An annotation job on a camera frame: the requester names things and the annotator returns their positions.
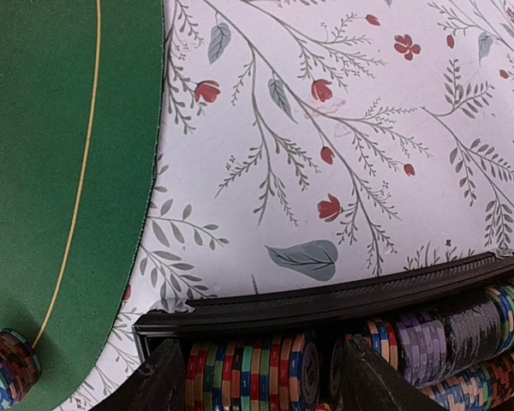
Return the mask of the blue topped chip stack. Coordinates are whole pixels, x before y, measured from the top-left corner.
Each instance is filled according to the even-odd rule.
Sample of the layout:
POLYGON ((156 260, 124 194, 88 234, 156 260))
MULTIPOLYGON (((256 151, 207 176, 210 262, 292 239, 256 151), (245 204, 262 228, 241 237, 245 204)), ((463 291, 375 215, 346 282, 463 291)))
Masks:
POLYGON ((36 385, 42 369, 32 345, 17 331, 0 331, 0 410, 12 408, 36 385))

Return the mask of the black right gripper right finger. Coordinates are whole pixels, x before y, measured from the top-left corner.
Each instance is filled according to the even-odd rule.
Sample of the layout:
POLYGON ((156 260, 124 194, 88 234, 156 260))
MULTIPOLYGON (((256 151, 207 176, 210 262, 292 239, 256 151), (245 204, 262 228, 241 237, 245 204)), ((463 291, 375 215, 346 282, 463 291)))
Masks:
POLYGON ((442 409, 437 402, 408 383, 360 336, 343 342, 340 385, 345 410, 442 409))

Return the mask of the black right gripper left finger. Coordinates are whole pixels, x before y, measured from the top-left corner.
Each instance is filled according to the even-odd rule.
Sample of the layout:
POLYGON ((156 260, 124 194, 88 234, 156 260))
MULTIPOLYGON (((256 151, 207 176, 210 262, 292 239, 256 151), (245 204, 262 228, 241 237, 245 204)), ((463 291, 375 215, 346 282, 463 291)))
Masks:
POLYGON ((184 410, 186 365, 180 343, 166 339, 91 411, 184 410))

